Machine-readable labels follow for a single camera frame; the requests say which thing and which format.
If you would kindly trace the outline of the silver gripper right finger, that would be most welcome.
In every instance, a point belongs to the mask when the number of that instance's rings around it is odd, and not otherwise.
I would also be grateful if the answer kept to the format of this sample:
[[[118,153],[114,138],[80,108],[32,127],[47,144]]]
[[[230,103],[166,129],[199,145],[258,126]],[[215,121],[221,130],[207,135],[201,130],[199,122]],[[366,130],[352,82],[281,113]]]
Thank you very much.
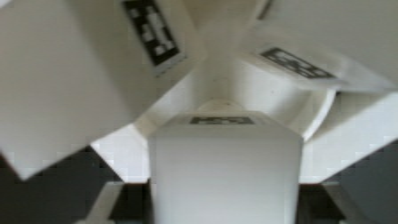
[[[336,182],[301,185],[295,224],[368,224]]]

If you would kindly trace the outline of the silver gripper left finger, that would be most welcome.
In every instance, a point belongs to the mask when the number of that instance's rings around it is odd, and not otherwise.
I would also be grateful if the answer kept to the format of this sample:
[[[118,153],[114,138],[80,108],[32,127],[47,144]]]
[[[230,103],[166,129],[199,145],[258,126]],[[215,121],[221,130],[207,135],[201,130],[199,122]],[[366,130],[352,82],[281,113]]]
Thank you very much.
[[[73,224],[144,224],[146,185],[123,182],[105,184],[88,214]]]

